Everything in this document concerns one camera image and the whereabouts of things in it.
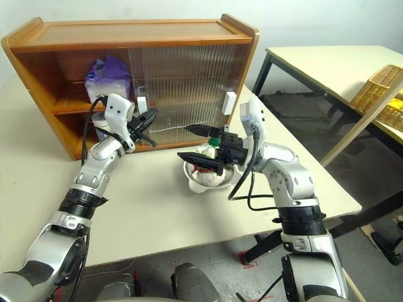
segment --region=yellow basket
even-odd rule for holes
[[[390,84],[403,73],[403,68],[386,65],[376,74],[374,74],[365,85],[361,88],[358,94],[350,102],[350,107],[355,110],[366,113],[379,99],[383,96]],[[399,106],[400,102],[403,105],[403,91],[390,102],[376,117],[389,126],[403,131],[403,106]]]

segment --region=cable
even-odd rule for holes
[[[252,151],[251,159],[247,163],[246,169],[245,169],[244,173],[242,174],[241,178],[238,180],[237,184],[232,189],[231,193],[229,193],[228,200],[232,200],[235,193],[238,192],[239,188],[244,183],[244,181],[247,178],[247,176],[249,175],[249,173],[252,171],[254,162],[256,161],[256,156],[258,154],[259,138],[260,138],[259,130],[253,126],[253,151]]]
[[[84,161],[85,161],[85,158],[86,158],[86,152],[87,152],[87,143],[86,143],[86,141],[87,141],[87,134],[88,134],[88,124],[89,124],[89,121],[90,121],[90,119],[91,119],[91,117],[92,117],[92,115],[94,113],[95,106],[102,100],[104,100],[104,97],[100,96],[91,105],[91,108],[89,109],[89,113],[88,113],[87,118],[86,118],[86,123],[84,124],[84,133],[82,134],[82,147],[81,147],[81,167],[84,165]]]
[[[78,290],[78,287],[80,285],[81,278],[82,278],[82,275],[83,275],[83,272],[84,272],[84,268],[86,266],[87,256],[88,256],[88,248],[89,248],[89,230],[88,230],[88,233],[87,233],[87,236],[86,236],[86,243],[87,243],[87,251],[86,251],[86,253],[84,255],[84,258],[82,259],[81,267],[80,267],[80,270],[78,272],[76,283],[75,283],[75,285],[73,287],[73,290],[71,292],[69,302],[73,302],[74,298],[76,297],[77,290]]]
[[[252,211],[266,211],[266,210],[276,210],[276,206],[269,206],[267,208],[253,208],[251,205],[251,198],[252,198],[252,191],[253,191],[253,185],[254,185],[254,172],[252,172],[252,177],[251,177],[251,186],[249,187],[249,193],[247,195],[247,206],[249,209]]]
[[[258,299],[258,302],[261,302],[264,299],[264,297],[267,296],[268,293],[270,293],[273,287],[275,287],[276,284],[280,282],[281,279],[283,279],[283,275],[280,275],[280,277],[278,277],[276,281],[272,283],[272,285],[267,289],[267,291],[262,295],[262,297]]]
[[[233,197],[231,200],[242,200],[242,199],[247,199],[247,195],[246,196],[237,196],[237,197]],[[273,195],[271,194],[259,194],[259,195],[252,195],[251,198],[273,198]]]
[[[266,297],[268,295],[268,293],[270,293],[270,291],[273,289],[273,287],[275,287],[275,285],[280,282],[281,279],[283,279],[283,275],[278,277],[277,280],[271,284],[271,286],[267,289],[267,291],[264,292],[262,297],[260,297],[258,299],[258,302],[261,302],[264,299],[264,297]],[[241,294],[235,293],[235,295],[238,297],[238,299],[241,300],[241,302],[246,302],[246,300],[244,299],[244,297],[241,296]]]

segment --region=beige table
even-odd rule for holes
[[[29,95],[21,84],[14,86],[3,95],[2,101],[7,103],[2,104],[0,121],[2,271],[19,269],[30,244],[59,207],[80,165],[69,159],[39,110],[31,106]],[[251,96],[250,90],[244,88],[240,103]],[[321,208],[328,218],[361,210],[361,206],[267,110],[265,118],[268,139],[293,149],[313,173]],[[244,136],[239,108],[230,131]],[[178,151],[190,150],[193,148],[132,154],[119,162],[105,193],[110,200],[96,210],[93,218],[87,265],[278,228],[271,222],[276,211],[252,212],[245,201],[228,201],[230,188],[192,193],[183,174],[183,162],[176,155]],[[239,194],[246,194],[248,186],[247,180]],[[270,193],[262,175],[256,178],[254,193]],[[261,200],[254,205],[274,203]]]
[[[349,104],[365,82],[387,64],[403,66],[403,55],[383,46],[268,47],[253,92],[259,95],[270,63],[314,91]],[[373,124],[403,144],[403,132],[380,121]]]

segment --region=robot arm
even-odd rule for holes
[[[134,104],[110,94],[106,119],[111,135],[94,145],[71,184],[59,210],[43,227],[30,247],[23,268],[0,275],[0,302],[44,302],[60,286],[74,281],[87,252],[84,240],[96,207],[103,197],[118,159],[135,150],[135,142],[147,138],[143,131],[154,121],[151,109],[133,118]]]
[[[178,155],[218,174],[229,164],[237,164],[246,174],[249,171],[264,174],[279,213],[274,222],[281,223],[283,247],[290,253],[282,258],[287,299],[311,301],[320,296],[346,299],[346,281],[333,238],[324,226],[325,215],[315,195],[314,178],[289,148],[265,142],[263,111],[257,98],[241,104],[240,111],[245,139],[218,128],[207,131],[206,126],[192,125],[188,130],[194,134],[213,134],[220,139],[216,157],[208,159],[193,152]]]

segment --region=white bowl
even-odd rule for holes
[[[225,178],[221,185],[217,187],[208,187],[200,184],[197,179],[192,176],[194,166],[188,162],[183,163],[184,174],[189,179],[189,188],[195,193],[202,193],[207,190],[222,189],[227,186],[233,186],[241,177],[241,173],[233,165],[225,168]]]

